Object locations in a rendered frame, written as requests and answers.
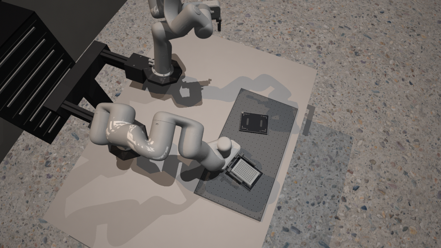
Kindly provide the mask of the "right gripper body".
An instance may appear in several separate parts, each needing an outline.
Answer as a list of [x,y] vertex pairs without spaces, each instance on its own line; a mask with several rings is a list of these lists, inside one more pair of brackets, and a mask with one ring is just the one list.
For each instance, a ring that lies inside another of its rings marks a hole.
[[236,143],[234,140],[231,140],[231,142],[232,142],[232,148],[231,148],[230,156],[227,158],[224,158],[225,159],[225,166],[223,168],[221,168],[220,171],[225,170],[227,165],[234,159],[236,154],[238,154],[238,152],[240,151],[240,145],[238,143]]

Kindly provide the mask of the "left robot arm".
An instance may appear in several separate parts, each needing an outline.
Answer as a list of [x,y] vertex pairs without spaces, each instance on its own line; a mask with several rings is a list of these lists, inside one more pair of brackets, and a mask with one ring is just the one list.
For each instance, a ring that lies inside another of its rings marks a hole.
[[153,18],[166,19],[151,28],[154,60],[149,59],[149,65],[152,65],[154,75],[168,77],[174,72],[169,40],[184,37],[193,27],[198,38],[209,38],[213,33],[211,15],[214,11],[205,4],[188,4],[182,10],[181,0],[148,0],[148,4]]

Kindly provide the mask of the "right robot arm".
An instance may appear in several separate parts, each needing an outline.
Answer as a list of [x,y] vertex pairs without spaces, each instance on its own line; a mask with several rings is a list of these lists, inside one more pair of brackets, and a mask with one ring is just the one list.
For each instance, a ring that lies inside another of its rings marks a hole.
[[219,171],[230,156],[232,142],[228,137],[206,143],[204,126],[192,119],[160,111],[153,116],[149,138],[134,125],[136,112],[123,103],[99,103],[90,127],[90,141],[97,145],[115,145],[119,149],[133,150],[143,157],[163,161],[170,153],[175,126],[181,126],[178,142],[179,154],[197,160],[209,171]]

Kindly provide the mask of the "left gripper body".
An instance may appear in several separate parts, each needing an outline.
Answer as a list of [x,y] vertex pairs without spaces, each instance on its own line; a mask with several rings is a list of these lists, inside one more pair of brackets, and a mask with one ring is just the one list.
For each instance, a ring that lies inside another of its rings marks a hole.
[[220,8],[220,5],[219,5],[219,1],[217,1],[217,0],[183,3],[182,4],[182,10],[188,4],[194,4],[194,5],[205,4],[205,5],[207,5],[212,11],[214,11],[214,14],[211,15],[212,19],[216,19],[216,18],[219,18],[221,16],[221,8]]

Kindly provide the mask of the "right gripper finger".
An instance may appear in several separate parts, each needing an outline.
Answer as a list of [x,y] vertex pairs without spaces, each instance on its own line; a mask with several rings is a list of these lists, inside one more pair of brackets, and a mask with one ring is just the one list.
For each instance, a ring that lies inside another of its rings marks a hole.
[[233,173],[231,173],[230,171],[232,170],[232,168],[230,168],[230,165],[232,164],[232,162],[230,162],[228,165],[227,165],[227,167],[228,167],[228,169],[227,169],[227,172],[230,174],[230,175],[232,175],[235,179],[237,179],[239,182],[243,182],[243,180],[241,180],[238,176],[235,176],[235,175],[233,175]]
[[238,157],[238,156],[240,156],[240,157],[244,157],[245,159],[247,159],[248,160],[248,162],[252,165],[252,166],[254,166],[255,167],[255,163],[252,161],[252,160],[250,160],[248,157],[246,157],[245,155],[244,155],[244,153],[243,152],[241,152],[241,154],[236,154],[236,156],[234,157],[235,159]]

